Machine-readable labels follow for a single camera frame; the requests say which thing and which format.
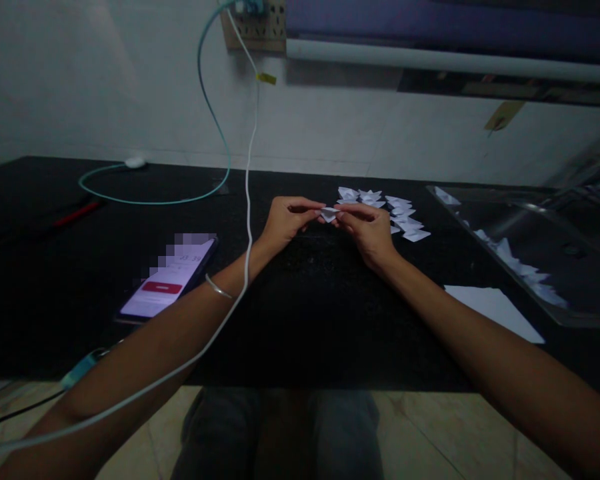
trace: phone screen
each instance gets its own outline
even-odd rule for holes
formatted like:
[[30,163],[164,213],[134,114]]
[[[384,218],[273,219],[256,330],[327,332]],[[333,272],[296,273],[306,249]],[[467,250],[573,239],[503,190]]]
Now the phone screen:
[[179,245],[178,255],[169,257],[166,267],[144,280],[120,313],[152,318],[178,300],[214,242],[211,239],[202,245]]

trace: metal sink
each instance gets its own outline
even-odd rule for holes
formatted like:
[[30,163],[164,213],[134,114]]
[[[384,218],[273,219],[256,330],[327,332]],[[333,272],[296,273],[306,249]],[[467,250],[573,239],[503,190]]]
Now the metal sink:
[[[568,215],[539,206],[545,195],[443,187],[461,202],[446,205],[436,196],[433,187],[428,188],[556,322],[565,327],[600,328],[600,247],[567,220]],[[588,217],[595,215],[591,210]],[[514,257],[550,274],[543,283],[551,285],[568,307],[542,300],[478,238],[474,232],[480,229],[494,241],[508,238]]]

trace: white wall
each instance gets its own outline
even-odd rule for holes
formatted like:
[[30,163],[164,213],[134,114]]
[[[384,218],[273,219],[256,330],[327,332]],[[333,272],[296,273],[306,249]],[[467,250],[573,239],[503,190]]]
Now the white wall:
[[[195,70],[213,0],[0,0],[0,162],[22,155],[223,166]],[[600,137],[600,109],[527,104],[487,139],[498,100],[396,93],[397,69],[260,57],[256,169],[540,185]],[[254,78],[219,22],[203,73],[235,164]]]

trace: forearm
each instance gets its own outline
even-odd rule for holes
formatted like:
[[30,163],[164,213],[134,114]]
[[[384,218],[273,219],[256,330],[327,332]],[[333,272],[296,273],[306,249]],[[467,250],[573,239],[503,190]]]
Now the forearm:
[[446,294],[402,258],[379,268],[484,396],[562,466],[600,477],[600,395],[550,355]]
[[[258,242],[249,262],[253,280],[274,253]],[[234,299],[204,282],[106,355],[32,428],[40,435],[92,417],[128,398],[193,358],[207,344],[244,285],[242,255],[213,281]],[[104,462],[187,378],[193,366],[146,393],[120,411],[78,433],[38,447],[17,451],[0,469],[0,478],[76,478],[96,474]]]

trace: hand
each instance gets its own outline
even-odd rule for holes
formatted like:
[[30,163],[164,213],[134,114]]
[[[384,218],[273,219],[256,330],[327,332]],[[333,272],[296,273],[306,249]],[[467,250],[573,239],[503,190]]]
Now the hand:
[[304,197],[274,198],[265,230],[258,242],[277,255],[296,236],[298,230],[305,231],[310,221],[320,218],[320,209],[324,207],[326,204]]
[[333,225],[353,236],[365,264],[374,272],[379,273],[384,260],[399,256],[391,240],[389,212],[364,203],[344,203],[334,208],[341,212],[336,214]]

